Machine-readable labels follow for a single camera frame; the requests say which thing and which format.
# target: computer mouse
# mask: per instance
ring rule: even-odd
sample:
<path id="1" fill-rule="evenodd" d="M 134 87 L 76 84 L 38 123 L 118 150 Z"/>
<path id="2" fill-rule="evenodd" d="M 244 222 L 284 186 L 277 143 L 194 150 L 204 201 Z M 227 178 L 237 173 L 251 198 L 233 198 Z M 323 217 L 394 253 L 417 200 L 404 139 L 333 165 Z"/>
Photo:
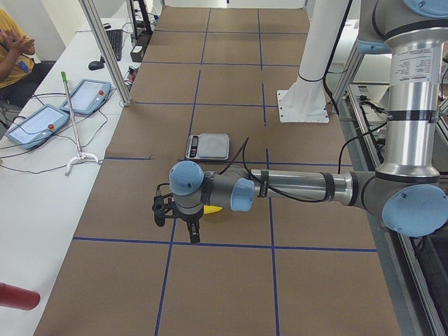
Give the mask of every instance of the computer mouse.
<path id="1" fill-rule="evenodd" d="M 98 69 L 103 69 L 103 68 L 104 68 L 103 62 L 91 61 L 91 63 L 89 63 L 89 70 L 98 70 Z"/>

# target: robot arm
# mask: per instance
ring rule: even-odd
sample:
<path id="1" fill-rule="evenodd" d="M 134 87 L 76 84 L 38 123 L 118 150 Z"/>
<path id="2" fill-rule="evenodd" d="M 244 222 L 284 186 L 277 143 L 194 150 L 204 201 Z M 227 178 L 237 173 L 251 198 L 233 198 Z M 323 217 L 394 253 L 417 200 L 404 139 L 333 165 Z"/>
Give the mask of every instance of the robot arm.
<path id="1" fill-rule="evenodd" d="M 191 242 L 199 242 L 204 204 L 248 211 L 256 195 L 338 201 L 411 237 L 429 235 L 447 222 L 448 196 L 438 187 L 431 160 L 448 1 L 363 0 L 361 11 L 359 48 L 373 51 L 384 42 L 393 55 L 383 164 L 375 172 L 346 174 L 230 169 L 219 175 L 180 162 L 170 172 L 172 194 L 158 190 L 155 197 L 159 226 L 165 218 L 182 218 Z"/>

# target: yellow object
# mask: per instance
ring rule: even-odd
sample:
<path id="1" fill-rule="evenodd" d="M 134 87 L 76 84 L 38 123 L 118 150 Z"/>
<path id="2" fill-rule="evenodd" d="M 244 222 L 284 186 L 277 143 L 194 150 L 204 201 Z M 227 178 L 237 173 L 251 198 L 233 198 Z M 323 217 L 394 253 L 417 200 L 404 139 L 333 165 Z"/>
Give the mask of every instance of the yellow object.
<path id="1" fill-rule="evenodd" d="M 14 22 L 14 20 L 9 16 L 4 10 L 0 9 L 0 29 L 3 31 L 6 31 L 8 29 L 13 30 L 14 32 L 17 32 L 19 35 L 23 36 L 26 35 L 23 30 L 17 26 L 17 24 Z M 0 42 L 4 44 L 4 41 L 2 38 L 0 38 Z M 2 62 L 6 55 L 8 54 L 8 51 L 0 45 L 0 62 Z M 23 61 L 28 66 L 28 73 L 24 72 L 19 66 L 18 62 Z M 31 73 L 31 70 L 33 69 L 33 61 L 31 61 L 28 57 L 22 55 L 17 60 L 15 66 L 13 67 L 13 70 L 9 74 L 9 76 L 0 83 L 0 88 L 4 88 L 5 86 L 14 84 L 21 80 L 22 78 L 28 76 Z"/>
<path id="2" fill-rule="evenodd" d="M 214 214 L 215 212 L 221 211 L 223 208 L 214 205 L 204 205 L 204 215 Z"/>

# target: blue tablet device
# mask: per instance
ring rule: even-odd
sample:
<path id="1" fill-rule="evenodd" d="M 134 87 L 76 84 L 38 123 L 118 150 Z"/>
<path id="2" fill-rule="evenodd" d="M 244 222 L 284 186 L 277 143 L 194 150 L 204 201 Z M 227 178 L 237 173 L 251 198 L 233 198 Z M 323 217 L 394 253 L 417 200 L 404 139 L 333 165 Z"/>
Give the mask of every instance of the blue tablet device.
<path id="1" fill-rule="evenodd" d="M 68 119 L 68 114 L 46 104 L 19 125 L 11 127 L 5 135 L 22 148 L 31 149 L 48 140 Z"/>
<path id="2" fill-rule="evenodd" d="M 111 84 L 109 82 L 83 79 L 70 94 L 73 112 L 82 116 L 90 116 L 101 106 L 110 91 Z M 60 109 L 70 112 L 67 100 L 64 101 Z"/>

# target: tripod base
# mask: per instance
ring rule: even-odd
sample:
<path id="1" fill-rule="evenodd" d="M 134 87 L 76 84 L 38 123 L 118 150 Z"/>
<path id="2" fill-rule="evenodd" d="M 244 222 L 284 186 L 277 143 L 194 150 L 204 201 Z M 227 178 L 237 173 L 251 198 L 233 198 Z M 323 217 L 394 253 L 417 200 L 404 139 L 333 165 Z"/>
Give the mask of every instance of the tripod base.
<path id="1" fill-rule="evenodd" d="M 95 154 L 79 152 L 79 154 L 73 157 L 67 164 L 67 171 L 65 172 L 65 176 L 70 175 L 72 165 L 75 165 L 77 162 L 83 161 L 95 161 L 99 165 L 98 157 Z"/>

